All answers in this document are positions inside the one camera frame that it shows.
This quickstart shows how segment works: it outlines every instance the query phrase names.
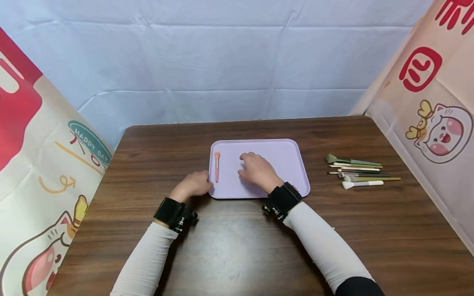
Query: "person's hand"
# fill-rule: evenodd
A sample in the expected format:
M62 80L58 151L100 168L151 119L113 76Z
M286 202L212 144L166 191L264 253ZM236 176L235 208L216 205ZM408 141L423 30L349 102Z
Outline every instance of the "person's hand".
M199 196L208 193L213 186L213 184L208 181L208 177L209 173L206 170L189 174L171 191L169 198L183 203L191 196Z
M238 174L245 181L260 186L270 194L276 187L283 185L283 180L277 176L272 165L262 156L253 152L244 153L240 159L245 163L245 169L238 170Z

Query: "lavender plastic tray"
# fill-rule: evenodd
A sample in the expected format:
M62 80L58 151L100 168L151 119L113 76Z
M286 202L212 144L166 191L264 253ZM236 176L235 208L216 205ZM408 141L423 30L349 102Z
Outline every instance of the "lavender plastic tray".
M265 198L258 186L241 179L237 171L244 167L239 159L242 153L255 152L267 159L276 173L294 185L301 196L310 193L310 182L304 169L298 144L291 139L217 141L210 148L209 180L214 183L210 195L217 199ZM220 153L219 182L216 182L216 159Z

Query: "person's left hand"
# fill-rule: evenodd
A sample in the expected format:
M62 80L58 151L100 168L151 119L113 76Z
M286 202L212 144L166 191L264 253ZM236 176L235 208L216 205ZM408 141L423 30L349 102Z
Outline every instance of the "person's left hand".
M189 174L171 191L169 198L184 203L191 196L199 196L208 193L213 186L213 184L208 181L208 177L209 173L206 170Z

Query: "brush handle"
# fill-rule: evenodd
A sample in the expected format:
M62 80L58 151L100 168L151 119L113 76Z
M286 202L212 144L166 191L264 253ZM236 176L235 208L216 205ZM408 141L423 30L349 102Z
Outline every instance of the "brush handle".
M216 183L219 182L219 157L216 157Z
M342 162L335 162L332 165L340 166L340 167L355 167L355 168L372 168L372 169L383 169L381 165L371 165L371 164L352 164L352 163L342 163Z
M399 181L401 178L380 178L380 177L356 177L357 182L360 181Z
M356 167L341 167L342 170L363 170L363 171L380 171L380 169L373 168L356 168Z
M378 174L378 170L345 170L345 169L338 169L341 170L341 173L359 173L359 174Z
M355 160L355 159L350 159L350 163L352 164L368 164L368 165L381 165L377 162L370 162L370 161L358 161L358 160Z
M351 163L351 160L350 159L344 159L344 158L338 158L336 160L336 162L340 162L340 163Z
M370 177L370 178L376 178L376 177L382 177L382 178L390 178L392 175L391 174L355 174L353 175L354 177Z
M353 183L354 183L354 187L383 185L383 181L367 181L367 182L353 182Z

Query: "black sleeve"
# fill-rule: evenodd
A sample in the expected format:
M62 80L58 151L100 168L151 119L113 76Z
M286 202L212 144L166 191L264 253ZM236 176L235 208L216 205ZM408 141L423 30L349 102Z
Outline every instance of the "black sleeve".
M346 279L336 290L336 296L385 296L379 285L369 278Z

